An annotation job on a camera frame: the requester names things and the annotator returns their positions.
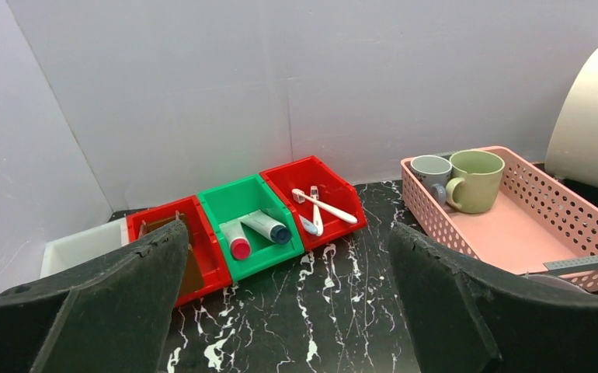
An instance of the mug handle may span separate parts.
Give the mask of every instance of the mug handle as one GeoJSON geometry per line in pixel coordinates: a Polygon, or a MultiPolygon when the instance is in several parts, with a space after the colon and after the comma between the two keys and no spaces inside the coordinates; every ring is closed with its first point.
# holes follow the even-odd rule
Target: mug handle
{"type": "Polygon", "coordinates": [[[432,192],[432,197],[438,202],[439,206],[445,205],[447,200],[447,192],[445,188],[441,184],[432,184],[429,189],[432,192]]]}
{"type": "Polygon", "coordinates": [[[445,187],[446,192],[447,192],[447,203],[450,204],[450,206],[456,208],[457,210],[461,209],[461,204],[456,202],[453,198],[454,196],[454,191],[457,189],[458,186],[460,186],[462,183],[464,182],[464,178],[463,177],[455,177],[454,179],[450,180],[447,182],[447,185],[445,187]]]}

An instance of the green storage bin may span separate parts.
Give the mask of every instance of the green storage bin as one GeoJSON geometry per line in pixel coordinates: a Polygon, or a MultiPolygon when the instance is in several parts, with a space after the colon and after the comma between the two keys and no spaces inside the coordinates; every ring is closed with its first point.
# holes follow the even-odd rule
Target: green storage bin
{"type": "Polygon", "coordinates": [[[299,231],[294,224],[290,210],[262,180],[260,175],[245,177],[232,183],[217,186],[197,194],[219,240],[226,264],[233,281],[251,276],[284,260],[304,253],[299,231]],[[256,231],[243,225],[246,238],[251,246],[251,255],[244,260],[235,259],[228,248],[228,241],[219,228],[225,223],[253,211],[262,210],[265,214],[285,224],[292,239],[285,245],[268,241],[256,231]]]}

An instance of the red cap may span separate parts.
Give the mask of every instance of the red cap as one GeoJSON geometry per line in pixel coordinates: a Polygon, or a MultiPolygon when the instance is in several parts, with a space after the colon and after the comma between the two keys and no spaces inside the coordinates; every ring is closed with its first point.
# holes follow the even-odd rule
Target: red cap
{"type": "Polygon", "coordinates": [[[231,242],[231,254],[237,260],[244,260],[251,254],[251,246],[249,241],[245,239],[234,239],[231,242]]]}

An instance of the white storage bin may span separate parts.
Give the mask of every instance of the white storage bin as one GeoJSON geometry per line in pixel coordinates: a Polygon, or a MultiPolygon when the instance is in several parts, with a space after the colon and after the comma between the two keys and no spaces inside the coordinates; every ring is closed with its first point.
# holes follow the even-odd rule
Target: white storage bin
{"type": "Polygon", "coordinates": [[[121,218],[48,242],[43,254],[40,278],[56,274],[97,258],[129,243],[127,222],[121,218]]]}

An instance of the pink basket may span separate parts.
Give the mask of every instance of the pink basket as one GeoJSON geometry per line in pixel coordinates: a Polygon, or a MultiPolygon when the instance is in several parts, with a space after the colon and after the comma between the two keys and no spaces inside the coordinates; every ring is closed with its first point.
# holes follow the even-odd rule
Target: pink basket
{"type": "Polygon", "coordinates": [[[402,160],[402,199],[425,232],[452,250],[513,274],[554,274],[598,291],[598,208],[508,148],[500,193],[484,214],[441,207],[402,160]]]}

